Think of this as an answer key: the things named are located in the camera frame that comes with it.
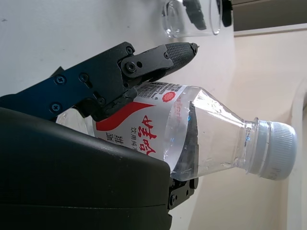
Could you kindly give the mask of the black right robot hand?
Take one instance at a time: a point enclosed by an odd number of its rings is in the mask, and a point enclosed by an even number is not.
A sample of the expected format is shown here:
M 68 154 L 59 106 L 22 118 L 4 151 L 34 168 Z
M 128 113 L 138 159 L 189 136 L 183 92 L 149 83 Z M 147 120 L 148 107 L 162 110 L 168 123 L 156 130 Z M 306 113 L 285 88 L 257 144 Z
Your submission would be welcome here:
M 123 42 L 0 99 L 0 227 L 3 230 L 168 230 L 169 211 L 194 194 L 169 166 L 56 123 L 68 109 L 109 121 L 132 108 L 137 87 L 187 65 L 195 43 L 136 55 Z

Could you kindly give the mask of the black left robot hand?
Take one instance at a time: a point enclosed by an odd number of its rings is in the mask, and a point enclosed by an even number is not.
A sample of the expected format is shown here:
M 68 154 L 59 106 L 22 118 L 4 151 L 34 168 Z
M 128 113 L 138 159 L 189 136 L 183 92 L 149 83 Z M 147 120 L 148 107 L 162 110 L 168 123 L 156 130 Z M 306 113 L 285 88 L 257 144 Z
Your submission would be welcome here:
M 216 33 L 222 25 L 229 27 L 233 23 L 231 0 L 184 0 L 183 6 L 188 19 L 198 30 L 210 27 Z

